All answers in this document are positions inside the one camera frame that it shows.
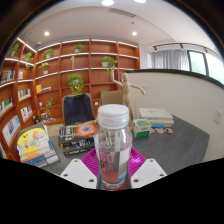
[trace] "toy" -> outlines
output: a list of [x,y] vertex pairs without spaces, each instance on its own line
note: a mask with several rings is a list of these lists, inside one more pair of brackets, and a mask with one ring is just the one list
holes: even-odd
[[130,119],[129,119],[129,125],[128,126],[129,126],[129,129],[131,129],[131,123],[133,121],[133,114],[132,114],[131,107],[130,107],[130,97],[128,95],[129,91],[130,91],[130,87],[139,89],[143,95],[145,95],[145,90],[140,86],[137,86],[137,85],[134,85],[134,84],[130,83],[128,81],[128,74],[127,73],[123,73],[121,75],[122,82],[119,82],[119,81],[115,80],[114,79],[114,70],[115,70],[115,66],[112,66],[111,73],[110,73],[110,78],[111,78],[112,82],[114,82],[115,84],[123,87],[123,105],[127,106],[128,109],[129,109]]

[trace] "window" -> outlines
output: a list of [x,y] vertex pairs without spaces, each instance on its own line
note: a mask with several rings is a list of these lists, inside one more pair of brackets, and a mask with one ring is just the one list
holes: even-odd
[[189,53],[191,71],[207,75],[206,61],[204,54],[196,51],[188,51],[188,53]]
[[206,59],[208,62],[209,76],[224,84],[224,67],[222,61],[211,54],[206,54]]

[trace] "stack of books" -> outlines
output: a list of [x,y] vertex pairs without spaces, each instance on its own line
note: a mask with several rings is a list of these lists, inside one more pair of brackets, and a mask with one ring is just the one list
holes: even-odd
[[39,168],[59,160],[43,122],[20,130],[17,151],[22,163]]
[[3,71],[0,75],[0,83],[8,82],[14,80],[15,78],[15,70],[14,71]]
[[29,115],[32,113],[32,108],[29,105],[29,106],[22,108],[20,111],[21,111],[23,121],[25,121],[29,117]]
[[18,91],[18,98],[19,101],[26,99],[27,97],[30,97],[31,93],[30,93],[30,89],[25,89],[25,90],[20,90]]
[[6,143],[9,145],[14,134],[20,128],[20,122],[18,116],[14,116],[2,129],[3,136]]
[[173,116],[165,109],[139,108],[139,118],[147,119],[152,128],[168,128],[174,124]]
[[98,129],[96,120],[61,127],[58,145],[62,147],[64,155],[73,155],[95,148],[94,134]]
[[6,159],[6,154],[5,154],[5,151],[4,151],[3,147],[2,147],[1,142],[0,142],[0,158],[1,159]]
[[0,103],[0,117],[12,106],[12,97],[9,97],[8,99],[2,101]]

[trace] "bottle label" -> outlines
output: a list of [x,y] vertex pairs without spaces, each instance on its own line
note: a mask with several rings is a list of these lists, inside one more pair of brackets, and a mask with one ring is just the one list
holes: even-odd
[[131,147],[120,152],[106,152],[99,149],[99,160],[103,180],[110,184],[123,181],[126,177]]

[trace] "box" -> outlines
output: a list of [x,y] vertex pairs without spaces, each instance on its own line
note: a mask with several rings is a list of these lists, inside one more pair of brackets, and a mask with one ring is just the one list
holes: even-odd
[[168,120],[172,121],[173,116],[165,109],[139,108],[139,118],[147,120]]
[[146,119],[133,121],[133,134],[136,138],[147,137],[150,134],[152,124]]

